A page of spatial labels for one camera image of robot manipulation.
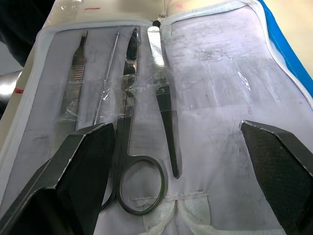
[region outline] white fabric case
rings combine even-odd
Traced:
[[[0,153],[0,216],[50,157],[60,91],[82,28],[89,35],[79,127],[91,125],[89,114],[117,31],[110,76],[122,76],[131,32],[139,26],[138,79],[149,84],[151,25],[148,20],[69,23],[40,32],[31,76]],[[167,195],[143,217],[114,203],[99,215],[95,234],[285,234],[256,181],[239,123],[249,119],[286,129],[313,151],[313,99],[269,40],[262,6],[255,0],[227,1],[170,16],[160,29],[167,73],[176,87],[181,177],[171,177],[157,101],[153,90],[143,89],[137,94],[130,153],[164,162]],[[107,102],[116,103],[115,97]],[[116,110],[107,110],[107,102],[102,121],[114,122]],[[157,186],[152,169],[134,168],[125,193],[135,206],[145,206]]]

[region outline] red mark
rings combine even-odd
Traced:
[[[15,88],[14,92],[15,92],[16,94],[23,94],[23,93],[24,93],[24,90]]]
[[[88,7],[88,8],[85,8],[84,10],[99,10],[100,7]]]

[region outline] stitching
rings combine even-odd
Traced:
[[[269,31],[269,33],[271,34],[271,36],[273,37],[274,41],[276,42],[276,45],[275,45],[275,46],[276,46],[276,47],[278,47],[278,48],[280,49],[280,53],[282,53],[282,55],[283,55],[283,57],[284,57],[285,61],[287,62],[287,64],[288,64],[288,65],[289,65],[289,67],[291,68],[291,70],[292,70],[293,74],[296,76],[296,78],[299,78],[299,76],[297,75],[297,73],[293,70],[293,67],[292,67],[292,66],[291,66],[291,64],[289,63],[289,61],[288,61],[287,57],[284,55],[283,50],[280,48],[280,46],[279,46],[278,42],[276,41],[276,39],[275,39],[274,35],[272,34],[272,31],[271,31],[270,29],[269,29],[268,31]]]
[[[164,198],[171,198],[171,197],[178,197],[178,196],[192,196],[192,195],[202,195],[205,194],[207,196],[209,196],[210,191],[207,192],[199,192],[199,191],[195,191],[195,192],[189,192],[189,193],[181,193],[181,194],[174,194],[174,195],[167,195]],[[130,201],[140,201],[140,200],[147,200],[147,199],[157,199],[158,197],[137,197],[137,198],[131,198],[129,199]]]

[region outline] black clamp jaw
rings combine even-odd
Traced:
[[[114,147],[112,124],[68,135],[0,221],[1,235],[93,235]]]

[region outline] blue fabric edge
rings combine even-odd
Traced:
[[[275,44],[276,49],[283,55],[287,64],[287,68],[296,76],[296,78],[298,78],[302,85],[308,90],[310,95],[313,96],[312,78],[292,50],[270,9],[266,6],[263,0],[258,1],[263,6],[265,11],[270,40]]]

